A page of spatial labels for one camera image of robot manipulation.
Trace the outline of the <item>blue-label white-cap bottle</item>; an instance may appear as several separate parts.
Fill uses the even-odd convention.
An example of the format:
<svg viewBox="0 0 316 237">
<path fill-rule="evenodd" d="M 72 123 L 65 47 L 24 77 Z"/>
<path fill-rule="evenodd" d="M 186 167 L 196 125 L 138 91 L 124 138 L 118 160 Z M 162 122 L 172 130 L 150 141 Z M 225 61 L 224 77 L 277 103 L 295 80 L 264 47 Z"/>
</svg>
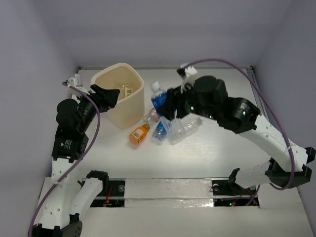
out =
<svg viewBox="0 0 316 237">
<path fill-rule="evenodd" d="M 154 81 L 150 85 L 152 96 L 151 96 L 151 102 L 153 104 L 154 109 L 158 113 L 158 115 L 161 117 L 162 113 L 158 111 L 159 107 L 165 102 L 167 97 L 167 91 L 164 89 L 161 89 L 161 86 L 158 81 Z"/>
</svg>

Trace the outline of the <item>clear yellow-label bottle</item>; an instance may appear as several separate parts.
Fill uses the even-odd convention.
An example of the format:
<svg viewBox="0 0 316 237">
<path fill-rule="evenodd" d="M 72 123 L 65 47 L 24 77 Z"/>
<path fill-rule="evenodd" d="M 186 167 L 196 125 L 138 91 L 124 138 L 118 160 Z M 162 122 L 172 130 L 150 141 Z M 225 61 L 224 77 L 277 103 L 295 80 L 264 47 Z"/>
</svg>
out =
<svg viewBox="0 0 316 237">
<path fill-rule="evenodd" d="M 132 88 L 129 84 L 124 84 L 120 88 L 120 97 L 126 98 L 134 93 L 134 88 Z"/>
</svg>

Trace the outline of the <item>clear unlabelled plastic bottle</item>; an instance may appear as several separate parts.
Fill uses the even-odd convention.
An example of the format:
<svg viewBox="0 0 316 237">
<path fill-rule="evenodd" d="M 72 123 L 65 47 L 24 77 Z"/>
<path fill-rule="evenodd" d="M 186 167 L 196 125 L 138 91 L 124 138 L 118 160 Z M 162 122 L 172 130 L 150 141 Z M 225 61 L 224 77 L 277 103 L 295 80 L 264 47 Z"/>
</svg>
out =
<svg viewBox="0 0 316 237">
<path fill-rule="evenodd" d="M 169 139 L 171 145 L 176 145 L 185 138 L 196 133 L 200 126 L 203 125 L 203 120 L 200 117 L 189 117 L 179 120 L 176 130 L 173 131 Z"/>
</svg>

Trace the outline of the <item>tall blue-cap water bottle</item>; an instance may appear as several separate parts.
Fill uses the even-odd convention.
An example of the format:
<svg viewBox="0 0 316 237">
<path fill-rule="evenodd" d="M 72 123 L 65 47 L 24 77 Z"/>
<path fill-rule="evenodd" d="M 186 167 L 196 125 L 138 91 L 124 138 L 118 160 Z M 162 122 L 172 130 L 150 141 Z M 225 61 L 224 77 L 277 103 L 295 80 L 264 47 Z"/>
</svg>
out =
<svg viewBox="0 0 316 237">
<path fill-rule="evenodd" d="M 153 140 L 162 143 L 167 138 L 167 134 L 171 128 L 172 122 L 162 116 L 153 132 Z"/>
</svg>

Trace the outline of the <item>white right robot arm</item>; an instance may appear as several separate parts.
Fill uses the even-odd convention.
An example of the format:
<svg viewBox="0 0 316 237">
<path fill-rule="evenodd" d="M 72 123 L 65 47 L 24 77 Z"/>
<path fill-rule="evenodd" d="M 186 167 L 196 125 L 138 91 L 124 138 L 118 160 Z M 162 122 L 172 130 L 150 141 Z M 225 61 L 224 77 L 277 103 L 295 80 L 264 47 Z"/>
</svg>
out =
<svg viewBox="0 0 316 237">
<path fill-rule="evenodd" d="M 227 181 L 231 193 L 238 194 L 262 184 L 291 189 L 310 181 L 312 170 L 307 165 L 315 159 L 315 149 L 302 148 L 285 140 L 253 103 L 228 96 L 223 80 L 203 76 L 193 85 L 186 83 L 184 88 L 183 91 L 180 87 L 169 89 L 158 113 L 168 120 L 181 119 L 189 113 L 212 119 L 270 156 L 270 160 L 261 165 L 234 169 Z"/>
</svg>

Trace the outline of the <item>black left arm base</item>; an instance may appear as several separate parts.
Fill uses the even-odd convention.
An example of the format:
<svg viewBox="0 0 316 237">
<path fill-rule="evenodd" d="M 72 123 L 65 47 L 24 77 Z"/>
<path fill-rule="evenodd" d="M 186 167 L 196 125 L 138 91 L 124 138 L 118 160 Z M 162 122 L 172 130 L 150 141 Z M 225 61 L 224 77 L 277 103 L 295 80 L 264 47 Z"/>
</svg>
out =
<svg viewBox="0 0 316 237">
<path fill-rule="evenodd" d="M 124 207 L 125 180 L 109 180 L 108 189 L 103 190 L 90 207 Z"/>
</svg>

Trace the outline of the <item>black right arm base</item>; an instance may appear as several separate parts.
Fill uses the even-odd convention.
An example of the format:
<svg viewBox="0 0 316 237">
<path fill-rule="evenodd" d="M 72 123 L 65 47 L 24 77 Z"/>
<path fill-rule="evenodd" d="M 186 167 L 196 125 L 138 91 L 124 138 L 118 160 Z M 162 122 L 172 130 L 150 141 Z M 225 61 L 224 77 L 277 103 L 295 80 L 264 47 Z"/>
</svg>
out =
<svg viewBox="0 0 316 237">
<path fill-rule="evenodd" d="M 260 206 L 256 186 L 244 189 L 235 184 L 229 186 L 226 179 L 215 179 L 209 191 L 215 207 Z"/>
</svg>

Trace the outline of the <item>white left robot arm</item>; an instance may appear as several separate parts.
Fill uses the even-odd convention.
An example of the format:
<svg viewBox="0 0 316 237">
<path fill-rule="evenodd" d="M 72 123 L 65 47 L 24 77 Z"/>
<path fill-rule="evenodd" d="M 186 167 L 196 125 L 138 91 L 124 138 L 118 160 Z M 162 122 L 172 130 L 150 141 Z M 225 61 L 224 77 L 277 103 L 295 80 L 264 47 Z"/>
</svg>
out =
<svg viewBox="0 0 316 237">
<path fill-rule="evenodd" d="M 79 237 L 82 221 L 94 199 L 109 190 L 107 172 L 92 170 L 80 181 L 78 167 L 97 138 L 101 113 L 116 106 L 120 90 L 95 84 L 91 91 L 71 85 L 67 88 L 77 99 L 65 99 L 56 108 L 52 186 L 35 210 L 28 231 L 30 237 Z"/>
</svg>

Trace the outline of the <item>cream plastic bin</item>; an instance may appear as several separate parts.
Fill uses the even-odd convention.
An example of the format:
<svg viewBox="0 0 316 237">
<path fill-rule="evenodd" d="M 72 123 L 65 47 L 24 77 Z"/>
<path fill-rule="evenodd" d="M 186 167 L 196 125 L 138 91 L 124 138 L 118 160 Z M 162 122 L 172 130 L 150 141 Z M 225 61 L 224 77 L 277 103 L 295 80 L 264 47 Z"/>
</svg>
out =
<svg viewBox="0 0 316 237">
<path fill-rule="evenodd" d="M 107 112 L 108 117 L 118 128 L 129 128 L 140 121 L 145 112 L 144 81 L 141 76 L 127 63 L 117 63 L 98 72 L 91 79 L 104 89 L 119 89 L 124 84 L 134 88 L 134 93 L 126 98 L 118 96 L 113 109 Z"/>
</svg>

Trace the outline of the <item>small red-cap clear bottle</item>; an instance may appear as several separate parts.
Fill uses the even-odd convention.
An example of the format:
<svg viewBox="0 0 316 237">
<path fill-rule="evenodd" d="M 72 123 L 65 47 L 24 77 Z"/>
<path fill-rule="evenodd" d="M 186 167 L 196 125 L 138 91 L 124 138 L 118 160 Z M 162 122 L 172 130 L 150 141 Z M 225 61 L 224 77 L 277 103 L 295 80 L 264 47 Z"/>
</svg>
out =
<svg viewBox="0 0 316 237">
<path fill-rule="evenodd" d="M 144 117 L 143 121 L 148 125 L 152 125 L 156 122 L 159 122 L 160 116 L 156 112 L 155 108 L 152 108 Z"/>
</svg>

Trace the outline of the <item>orange juice bottle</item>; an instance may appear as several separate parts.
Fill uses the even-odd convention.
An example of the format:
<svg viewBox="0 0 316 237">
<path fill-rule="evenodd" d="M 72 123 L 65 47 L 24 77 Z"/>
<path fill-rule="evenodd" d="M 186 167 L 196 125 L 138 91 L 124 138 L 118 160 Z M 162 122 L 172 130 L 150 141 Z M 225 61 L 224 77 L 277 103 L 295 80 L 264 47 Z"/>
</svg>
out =
<svg viewBox="0 0 316 237">
<path fill-rule="evenodd" d="M 130 135 L 129 141 L 133 145 L 139 145 L 147 136 L 150 126 L 148 124 L 143 124 L 142 126 L 136 128 Z"/>
</svg>

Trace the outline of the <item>aluminium side rail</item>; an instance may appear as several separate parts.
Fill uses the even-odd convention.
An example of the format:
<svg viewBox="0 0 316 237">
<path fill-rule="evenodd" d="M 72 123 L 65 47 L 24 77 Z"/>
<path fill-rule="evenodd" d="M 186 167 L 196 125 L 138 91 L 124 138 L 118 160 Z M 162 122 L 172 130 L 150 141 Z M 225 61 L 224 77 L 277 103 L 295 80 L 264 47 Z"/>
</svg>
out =
<svg viewBox="0 0 316 237">
<path fill-rule="evenodd" d="M 266 109 L 268 106 L 264 105 L 264 98 L 258 88 L 253 69 L 248 68 L 246 71 L 253 91 L 257 95 L 256 102 L 259 105 L 259 108 L 263 111 L 255 121 L 255 125 L 257 126 L 256 130 L 246 132 L 245 137 L 250 139 L 271 158 L 273 158 L 283 171 L 290 172 L 291 157 L 286 150 L 288 145 L 286 144 L 282 133 L 266 118 Z"/>
</svg>

